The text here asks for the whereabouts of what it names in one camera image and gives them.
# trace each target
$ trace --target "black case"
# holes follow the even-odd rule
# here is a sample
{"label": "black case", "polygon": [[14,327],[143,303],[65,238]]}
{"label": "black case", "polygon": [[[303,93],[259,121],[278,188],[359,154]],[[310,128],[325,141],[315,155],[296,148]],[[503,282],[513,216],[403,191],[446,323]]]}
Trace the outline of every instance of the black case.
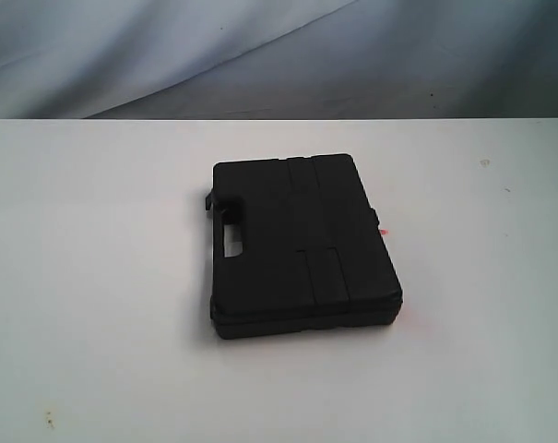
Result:
{"label": "black case", "polygon": [[[218,163],[211,206],[221,338],[396,318],[401,286],[350,155]],[[240,226],[237,257],[224,257],[224,224]]]}

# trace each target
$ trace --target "black plastic case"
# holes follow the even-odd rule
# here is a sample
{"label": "black plastic case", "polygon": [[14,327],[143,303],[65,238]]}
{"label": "black plastic case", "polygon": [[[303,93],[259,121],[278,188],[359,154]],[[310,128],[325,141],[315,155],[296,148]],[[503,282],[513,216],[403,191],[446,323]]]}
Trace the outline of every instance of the black plastic case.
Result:
{"label": "black plastic case", "polygon": [[[401,286],[352,157],[213,168],[211,318],[223,339],[386,325]],[[224,224],[243,252],[225,257]]]}

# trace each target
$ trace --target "white table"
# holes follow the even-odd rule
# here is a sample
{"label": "white table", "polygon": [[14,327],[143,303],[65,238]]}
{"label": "white table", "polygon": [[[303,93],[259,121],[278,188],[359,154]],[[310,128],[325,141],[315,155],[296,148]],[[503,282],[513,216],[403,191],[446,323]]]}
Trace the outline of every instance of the white table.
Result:
{"label": "white table", "polygon": [[[347,151],[390,328],[221,341],[213,164]],[[558,120],[0,121],[0,442],[558,442]]]}

